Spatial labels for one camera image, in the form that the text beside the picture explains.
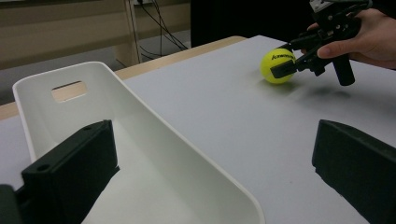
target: floor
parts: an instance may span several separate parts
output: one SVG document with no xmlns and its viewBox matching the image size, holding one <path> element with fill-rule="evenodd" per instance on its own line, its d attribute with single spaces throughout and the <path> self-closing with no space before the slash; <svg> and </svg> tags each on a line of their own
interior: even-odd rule
<svg viewBox="0 0 396 224">
<path fill-rule="evenodd" d="M 162 57 L 191 47 L 190 30 L 177 32 L 167 36 L 156 36 L 139 41 L 142 61 Z M 0 105 L 14 101 L 12 86 L 20 79 L 40 74 L 57 68 L 84 62 L 102 62 L 113 71 L 124 68 L 115 58 L 113 48 L 97 49 L 76 55 L 32 63 L 24 66 L 0 70 Z"/>
</svg>

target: cable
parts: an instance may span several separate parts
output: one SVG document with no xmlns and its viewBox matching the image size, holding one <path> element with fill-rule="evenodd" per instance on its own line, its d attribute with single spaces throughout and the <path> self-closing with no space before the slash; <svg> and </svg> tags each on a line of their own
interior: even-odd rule
<svg viewBox="0 0 396 224">
<path fill-rule="evenodd" d="M 131 14 L 131 24 L 132 24 L 132 29 L 134 30 L 134 43 L 136 45 L 136 52 L 139 53 L 139 48 L 137 47 L 139 44 L 137 43 L 137 36 L 136 36 L 136 29 L 134 28 L 134 16 L 132 14 L 132 6 L 131 6 L 131 1 L 133 0 L 128 0 L 128 4 L 129 4 L 129 11 Z"/>
<path fill-rule="evenodd" d="M 144 49 L 142 46 L 140 46 L 140 48 L 141 48 L 143 51 L 145 51 L 146 53 L 151 54 L 151 55 L 160 56 L 160 57 L 166 56 L 166 55 L 162 55 L 162 54 L 151 53 L 151 52 L 147 51 L 146 49 Z"/>
<path fill-rule="evenodd" d="M 173 43 L 173 44 L 175 44 L 176 46 L 178 46 L 178 48 L 179 48 L 180 50 L 187 49 L 187 47 L 184 46 L 183 43 L 181 43 L 180 40 L 178 40 L 176 37 L 174 37 L 174 36 L 169 32 L 168 28 L 166 27 L 165 22 L 163 21 L 163 17 L 161 16 L 161 12 L 160 12 L 160 10 L 159 10 L 159 7 L 158 7 L 157 2 L 156 2 L 155 0 L 152 0 L 152 2 L 153 2 L 154 6 L 155 6 L 155 8 L 156 8 L 156 10 L 157 10 L 157 13 L 158 13 L 159 16 L 160 16 L 160 22 L 158 22 L 158 21 L 146 10 L 146 8 L 143 6 L 143 4 L 141 4 L 140 6 L 141 6 L 142 9 L 143 9 L 143 10 L 144 10 L 144 11 L 145 11 L 145 12 L 146 12 L 146 13 L 147 13 L 147 14 L 148 14 L 159 26 L 160 26 L 161 30 L 164 29 L 164 30 L 166 31 L 166 33 L 168 33 L 169 36 L 170 36 L 170 38 L 172 38 L 172 39 L 170 39 L 168 36 L 164 35 L 165 38 L 167 38 L 171 43 Z"/>
<path fill-rule="evenodd" d="M 165 22 L 163 21 L 163 17 L 161 16 L 160 7 L 159 7 L 159 5 L 158 5 L 158 3 L 157 3 L 157 0 L 152 0 L 152 2 L 154 3 L 154 6 L 155 6 L 156 9 L 157 9 L 157 13 L 158 13 L 158 15 L 159 15 L 159 17 L 160 17 L 160 20 L 163 22 L 164 28 L 168 31 L 168 28 L 166 27 L 166 24 L 165 24 Z M 181 43 L 177 38 L 175 38 L 173 35 L 171 35 L 171 37 L 172 37 L 172 39 L 173 39 L 175 42 L 176 42 L 176 40 L 177 40 L 177 42 L 180 43 L 180 45 L 181 45 L 184 49 L 187 49 L 187 47 L 184 46 L 184 44 Z"/>
<path fill-rule="evenodd" d="M 160 27 L 161 27 L 161 21 L 162 21 L 162 16 L 160 13 L 160 7 L 158 6 L 157 2 L 153 0 L 152 2 L 155 6 L 155 8 L 157 9 L 157 13 L 158 13 L 158 17 L 160 19 Z M 163 54 L 163 29 L 160 28 L 160 54 Z"/>
<path fill-rule="evenodd" d="M 154 58 L 151 58 L 151 57 L 147 56 L 146 54 L 143 54 L 143 53 L 142 53 L 142 56 L 144 56 L 144 57 L 146 57 L 146 58 L 148 58 L 148 59 L 150 59 L 150 60 L 154 60 Z"/>
</svg>

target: white container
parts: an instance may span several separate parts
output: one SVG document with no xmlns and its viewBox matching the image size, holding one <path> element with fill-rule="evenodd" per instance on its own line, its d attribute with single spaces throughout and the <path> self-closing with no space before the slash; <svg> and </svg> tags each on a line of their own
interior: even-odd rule
<svg viewBox="0 0 396 224">
<path fill-rule="evenodd" d="M 53 89 L 74 82 L 84 83 L 86 92 L 64 102 L 53 98 Z M 13 91 L 32 161 L 83 126 L 112 120 L 120 171 L 84 223 L 265 223 L 260 205 L 243 186 L 105 64 L 82 63 L 26 77 Z"/>
</svg>

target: black bracket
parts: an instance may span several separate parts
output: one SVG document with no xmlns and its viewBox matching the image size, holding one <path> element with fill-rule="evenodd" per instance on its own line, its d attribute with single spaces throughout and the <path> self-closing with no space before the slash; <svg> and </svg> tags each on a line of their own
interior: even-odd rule
<svg viewBox="0 0 396 224">
<path fill-rule="evenodd" d="M 111 120 L 83 127 L 21 172 L 24 185 L 0 185 L 0 223 L 81 223 L 120 169 Z"/>
</svg>

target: tennis ball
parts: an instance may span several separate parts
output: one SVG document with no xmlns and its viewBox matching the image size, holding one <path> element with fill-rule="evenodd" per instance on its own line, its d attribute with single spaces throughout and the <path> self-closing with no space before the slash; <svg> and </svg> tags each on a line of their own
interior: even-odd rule
<svg viewBox="0 0 396 224">
<path fill-rule="evenodd" d="M 296 58 L 292 52 L 288 49 L 273 49 L 262 57 L 262 62 L 260 63 L 260 71 L 262 76 L 270 83 L 282 84 L 287 82 L 293 74 L 289 74 L 285 77 L 276 78 L 271 72 L 271 68 L 279 64 L 285 63 L 289 60 L 293 60 L 295 63 Z"/>
</svg>

